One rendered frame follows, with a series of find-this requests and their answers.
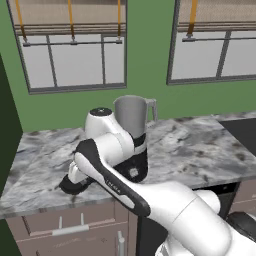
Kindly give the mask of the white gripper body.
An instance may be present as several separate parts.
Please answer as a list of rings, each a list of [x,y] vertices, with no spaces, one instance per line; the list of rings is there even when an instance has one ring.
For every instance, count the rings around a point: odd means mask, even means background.
[[[69,165],[68,178],[73,184],[81,183],[82,185],[85,185],[88,176],[80,171],[75,162],[72,162]]]

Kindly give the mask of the black blender base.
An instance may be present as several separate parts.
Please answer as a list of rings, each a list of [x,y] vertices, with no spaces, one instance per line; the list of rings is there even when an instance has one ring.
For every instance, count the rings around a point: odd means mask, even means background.
[[[128,180],[139,183],[148,174],[148,157],[146,134],[133,139],[135,154],[124,162],[115,166],[115,169]]]

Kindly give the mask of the brown drawer front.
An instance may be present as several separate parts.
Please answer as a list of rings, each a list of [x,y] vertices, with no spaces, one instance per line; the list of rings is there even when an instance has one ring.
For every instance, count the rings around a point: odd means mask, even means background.
[[[80,214],[84,214],[84,223],[89,229],[96,226],[126,222],[128,211],[117,202],[91,204],[77,208],[18,216],[7,219],[7,224],[16,240],[52,235],[59,227],[59,217],[63,217],[63,227],[80,224]]]
[[[244,211],[256,215],[256,179],[240,183],[230,211]]]

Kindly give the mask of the brown cupboard door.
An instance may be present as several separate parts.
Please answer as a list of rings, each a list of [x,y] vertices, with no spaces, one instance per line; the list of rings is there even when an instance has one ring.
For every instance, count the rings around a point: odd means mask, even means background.
[[[73,234],[34,237],[17,241],[17,246],[22,256],[117,256],[118,232],[127,239],[127,226],[111,223]]]

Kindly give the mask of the grey framed window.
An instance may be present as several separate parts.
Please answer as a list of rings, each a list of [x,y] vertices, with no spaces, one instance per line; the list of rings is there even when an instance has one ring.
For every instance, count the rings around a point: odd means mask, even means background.
[[[126,83],[126,35],[121,44],[61,45],[67,36],[30,36],[14,32],[28,91],[31,94],[123,87]]]
[[[256,80],[256,31],[177,31],[175,0],[166,82],[169,85]]]

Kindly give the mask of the black dishwasher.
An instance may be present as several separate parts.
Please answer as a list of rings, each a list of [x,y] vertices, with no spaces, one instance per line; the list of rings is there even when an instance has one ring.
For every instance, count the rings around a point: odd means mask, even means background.
[[[213,191],[219,198],[221,208],[219,216],[226,219],[239,183],[222,184],[206,187],[206,190]],[[160,224],[145,218],[138,218],[136,256],[155,256],[157,248],[167,238],[168,232]]]

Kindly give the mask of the beige roller blind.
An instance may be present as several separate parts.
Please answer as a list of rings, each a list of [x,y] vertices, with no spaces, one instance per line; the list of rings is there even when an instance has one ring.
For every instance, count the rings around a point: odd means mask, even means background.
[[[180,0],[177,31],[256,31],[256,0]]]
[[[61,45],[121,44],[126,35],[127,0],[6,0],[23,45],[30,36],[67,36]]]

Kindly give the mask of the black hob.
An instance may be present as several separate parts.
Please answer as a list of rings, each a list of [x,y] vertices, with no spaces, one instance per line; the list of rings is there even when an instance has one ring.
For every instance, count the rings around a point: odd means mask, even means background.
[[[220,124],[256,157],[256,118],[221,121]]]

